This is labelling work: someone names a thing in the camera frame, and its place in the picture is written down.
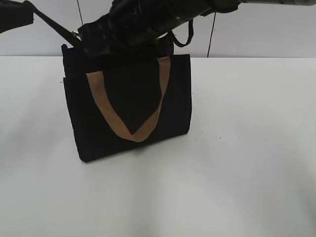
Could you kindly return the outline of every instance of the white wall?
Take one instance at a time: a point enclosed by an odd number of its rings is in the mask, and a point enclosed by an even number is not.
[[[70,31],[81,25],[77,0],[33,0],[44,13]],[[79,0],[85,23],[107,13],[112,0]],[[195,19],[195,37],[176,53],[206,57],[213,16]],[[211,57],[316,57],[316,7],[242,4],[229,14],[217,14]],[[186,41],[188,29],[174,30]],[[65,41],[37,17],[30,26],[0,35],[0,55],[61,55]]]

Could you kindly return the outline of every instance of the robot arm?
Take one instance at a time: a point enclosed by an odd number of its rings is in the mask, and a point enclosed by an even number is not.
[[[314,5],[316,0],[114,0],[110,12],[78,29],[81,40],[29,1],[0,0],[0,33],[33,23],[33,13],[71,45],[93,57],[137,51],[165,33],[201,15],[228,13],[241,3]]]

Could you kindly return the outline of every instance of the brown strap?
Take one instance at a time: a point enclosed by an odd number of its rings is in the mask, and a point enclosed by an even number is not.
[[[149,137],[149,135],[157,126],[162,101],[169,83],[171,68],[170,57],[159,58],[157,60],[159,62],[159,80],[162,94],[161,100],[157,110],[144,122],[144,124],[134,134],[131,134],[129,132],[124,122],[113,109],[104,87],[103,72],[99,71],[87,74],[92,96],[96,105],[98,106],[99,110],[101,111],[103,117],[105,118],[111,129],[120,138],[135,142],[142,142]]]

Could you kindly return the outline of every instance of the white tabletop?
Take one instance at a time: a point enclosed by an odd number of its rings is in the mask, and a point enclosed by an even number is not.
[[[61,57],[0,57],[1,237],[315,237],[316,59],[192,59],[188,135],[79,160]]]

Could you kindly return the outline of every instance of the bag handle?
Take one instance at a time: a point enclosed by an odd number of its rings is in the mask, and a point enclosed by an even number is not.
[[[174,33],[172,31],[168,32],[168,35],[170,35],[172,41],[174,42],[174,44],[180,48],[183,48],[185,46],[188,46],[194,36],[194,30],[193,30],[193,19],[189,21],[189,35],[188,35],[188,40],[186,43],[181,43],[179,42],[179,40],[176,38],[176,36],[174,35]]]
[[[103,72],[99,71],[87,74],[91,93],[97,107],[101,111],[103,117],[105,118],[111,129],[120,138],[134,142],[142,142],[150,136],[150,134],[157,126],[162,101],[169,83],[171,69],[170,57],[163,57],[157,60],[159,62],[161,100],[156,111],[143,123],[143,125],[134,134],[131,134],[129,132],[122,119],[117,115],[114,108],[112,107],[105,90]]]

